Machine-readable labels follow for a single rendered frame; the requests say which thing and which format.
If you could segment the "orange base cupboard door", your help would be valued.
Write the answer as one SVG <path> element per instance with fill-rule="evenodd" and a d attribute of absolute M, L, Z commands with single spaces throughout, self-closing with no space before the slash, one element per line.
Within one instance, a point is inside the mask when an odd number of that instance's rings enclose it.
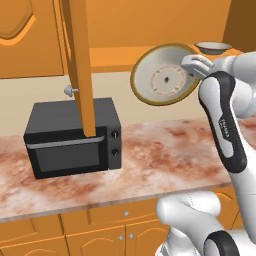
<path fill-rule="evenodd" d="M 3 256 L 70 256 L 63 236 L 0 249 Z"/>
<path fill-rule="evenodd" d="M 125 256 L 125 227 L 67 235 L 70 256 Z"/>
<path fill-rule="evenodd" d="M 133 233 L 134 238 L 129 238 L 129 233 Z M 126 256 L 154 256 L 167 234 L 168 227 L 158 220 L 127 225 Z"/>

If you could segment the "closed orange cupboard door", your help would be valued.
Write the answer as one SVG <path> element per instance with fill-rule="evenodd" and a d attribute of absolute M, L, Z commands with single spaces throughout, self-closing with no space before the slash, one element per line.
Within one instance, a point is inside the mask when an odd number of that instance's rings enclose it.
<path fill-rule="evenodd" d="M 0 78 L 64 73 L 58 0 L 0 0 Z"/>

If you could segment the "small white bowl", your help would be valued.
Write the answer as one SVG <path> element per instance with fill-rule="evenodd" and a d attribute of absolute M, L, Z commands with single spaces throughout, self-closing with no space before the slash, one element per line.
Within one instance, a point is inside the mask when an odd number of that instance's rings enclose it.
<path fill-rule="evenodd" d="M 207 55 L 221 55 L 232 48 L 232 46 L 229 44 L 212 41 L 197 42 L 195 46 L 200 50 L 201 53 Z"/>

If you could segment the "open orange wall cupboard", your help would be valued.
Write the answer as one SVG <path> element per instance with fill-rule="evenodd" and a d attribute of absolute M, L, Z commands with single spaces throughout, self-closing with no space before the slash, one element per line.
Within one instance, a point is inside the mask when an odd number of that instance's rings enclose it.
<path fill-rule="evenodd" d="M 224 42 L 231 0 L 85 0 L 91 68 L 129 71 L 165 43 Z"/>

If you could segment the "dark orange cupboard door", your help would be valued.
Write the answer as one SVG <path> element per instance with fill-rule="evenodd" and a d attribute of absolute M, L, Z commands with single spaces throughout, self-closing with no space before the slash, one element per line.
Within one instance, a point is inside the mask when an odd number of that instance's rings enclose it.
<path fill-rule="evenodd" d="M 231 0 L 223 41 L 243 52 L 256 51 L 256 0 Z"/>

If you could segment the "black microwave oven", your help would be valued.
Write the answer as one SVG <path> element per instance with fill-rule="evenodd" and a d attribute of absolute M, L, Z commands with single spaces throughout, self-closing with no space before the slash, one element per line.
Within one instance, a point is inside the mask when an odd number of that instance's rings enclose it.
<path fill-rule="evenodd" d="M 56 101 L 36 103 L 33 106 L 25 133 L 24 142 L 37 144 L 105 135 L 99 143 L 70 145 L 42 149 L 26 149 L 37 179 L 67 176 L 96 171 L 119 169 L 122 163 L 121 123 L 113 100 L 96 98 L 96 135 L 86 137 L 75 101 Z M 112 131 L 119 131 L 114 139 Z M 111 151 L 119 149 L 113 156 Z"/>

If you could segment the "silver cupboard door knob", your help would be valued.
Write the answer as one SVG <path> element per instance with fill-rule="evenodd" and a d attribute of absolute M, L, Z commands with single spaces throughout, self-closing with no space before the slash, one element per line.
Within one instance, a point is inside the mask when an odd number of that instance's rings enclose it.
<path fill-rule="evenodd" d="M 69 97 L 72 97 L 75 92 L 78 92 L 77 88 L 73 88 L 71 85 L 67 85 L 64 89 L 64 93 Z"/>

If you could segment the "large white bowl, gold rim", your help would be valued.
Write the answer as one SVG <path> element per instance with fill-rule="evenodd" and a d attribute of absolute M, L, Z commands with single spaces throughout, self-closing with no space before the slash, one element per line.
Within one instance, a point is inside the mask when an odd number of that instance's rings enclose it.
<path fill-rule="evenodd" d="M 189 96 L 199 84 L 182 66 L 182 60 L 196 51 L 184 44 L 154 47 L 134 65 L 130 85 L 134 95 L 152 106 L 175 104 Z"/>

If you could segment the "orange drawer front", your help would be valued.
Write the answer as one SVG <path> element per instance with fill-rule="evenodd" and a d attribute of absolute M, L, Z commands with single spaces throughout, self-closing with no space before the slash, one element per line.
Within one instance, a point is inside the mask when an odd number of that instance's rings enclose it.
<path fill-rule="evenodd" d="M 218 221 L 226 230 L 236 230 L 243 228 L 243 220 L 240 215 L 236 195 L 231 186 L 213 189 L 221 202 L 220 215 Z"/>
<path fill-rule="evenodd" d="M 152 220 L 155 215 L 155 199 L 135 201 L 110 206 L 90 208 L 61 214 L 66 235 Z"/>
<path fill-rule="evenodd" d="M 0 247 L 62 235 L 63 229 L 58 215 L 0 223 Z"/>

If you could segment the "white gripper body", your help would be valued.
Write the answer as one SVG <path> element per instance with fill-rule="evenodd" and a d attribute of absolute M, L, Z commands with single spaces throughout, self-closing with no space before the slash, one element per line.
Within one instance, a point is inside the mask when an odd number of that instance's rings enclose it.
<path fill-rule="evenodd" d="M 181 66 L 189 75 L 203 80 L 210 73 L 213 63 L 203 55 L 187 55 L 182 59 Z"/>

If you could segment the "open orange cupboard door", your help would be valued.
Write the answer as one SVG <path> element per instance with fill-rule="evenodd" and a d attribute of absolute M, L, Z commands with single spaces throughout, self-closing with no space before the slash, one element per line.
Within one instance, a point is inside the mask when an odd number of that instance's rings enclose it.
<path fill-rule="evenodd" d="M 68 74 L 84 135 L 96 135 L 85 0 L 61 0 Z"/>

